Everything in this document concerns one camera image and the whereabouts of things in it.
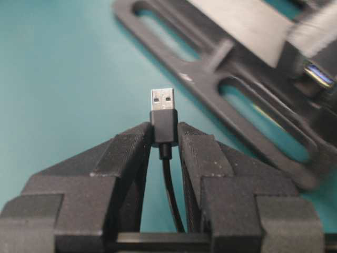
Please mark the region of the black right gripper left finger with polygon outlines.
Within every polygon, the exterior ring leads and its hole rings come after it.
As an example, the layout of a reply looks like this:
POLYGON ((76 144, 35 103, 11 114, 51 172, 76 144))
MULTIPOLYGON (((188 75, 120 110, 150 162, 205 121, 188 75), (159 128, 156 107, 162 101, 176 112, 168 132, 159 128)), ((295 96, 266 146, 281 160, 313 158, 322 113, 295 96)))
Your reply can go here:
POLYGON ((103 252, 140 230, 148 122, 32 175, 1 212, 1 252, 103 252))

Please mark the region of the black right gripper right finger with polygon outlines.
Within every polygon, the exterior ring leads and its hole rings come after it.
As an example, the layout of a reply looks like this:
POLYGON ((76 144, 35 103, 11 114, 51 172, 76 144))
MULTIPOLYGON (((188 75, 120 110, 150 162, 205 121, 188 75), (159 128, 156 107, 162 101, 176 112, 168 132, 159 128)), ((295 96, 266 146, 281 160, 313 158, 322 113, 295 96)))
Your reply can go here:
POLYGON ((322 223, 280 170, 184 122, 178 139, 187 227, 211 252, 324 252, 322 223))

